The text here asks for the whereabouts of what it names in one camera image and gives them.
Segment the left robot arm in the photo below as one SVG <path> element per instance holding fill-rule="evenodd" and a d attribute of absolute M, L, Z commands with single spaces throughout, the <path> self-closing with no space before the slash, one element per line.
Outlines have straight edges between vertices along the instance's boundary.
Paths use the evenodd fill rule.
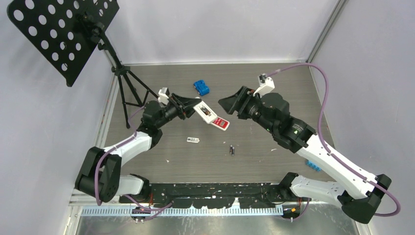
<path fill-rule="evenodd" d="M 174 118 L 185 120 L 194 113 L 200 98 L 172 94 L 167 103 L 149 101 L 143 107 L 141 123 L 125 140 L 105 147 L 91 147 L 84 158 L 74 188 L 95 198 L 98 205 L 115 196 L 131 195 L 137 202 L 149 199 L 148 180 L 135 174 L 121 175 L 121 167 L 137 155 L 154 148 L 162 137 L 161 127 Z"/>

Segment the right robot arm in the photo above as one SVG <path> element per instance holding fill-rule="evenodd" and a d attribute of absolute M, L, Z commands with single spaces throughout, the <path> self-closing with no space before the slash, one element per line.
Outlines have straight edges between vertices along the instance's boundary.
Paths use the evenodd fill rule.
<path fill-rule="evenodd" d="M 243 86 L 218 102 L 227 114 L 237 113 L 239 119 L 258 123 L 279 146 L 315 163 L 332 178 L 323 182 L 289 172 L 278 185 L 282 199 L 305 197 L 323 201 L 362 224 L 376 215 L 391 179 L 365 171 L 330 147 L 310 125 L 291 116 L 289 103 L 280 94 L 259 95 Z"/>

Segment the white battery cover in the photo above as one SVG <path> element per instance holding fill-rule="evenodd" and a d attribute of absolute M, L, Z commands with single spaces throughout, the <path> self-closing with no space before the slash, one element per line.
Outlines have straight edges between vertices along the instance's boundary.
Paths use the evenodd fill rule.
<path fill-rule="evenodd" d="M 194 138 L 194 137 L 188 137 L 186 139 L 187 142 L 191 142 L 191 143 L 199 143 L 200 139 L 199 138 Z"/>

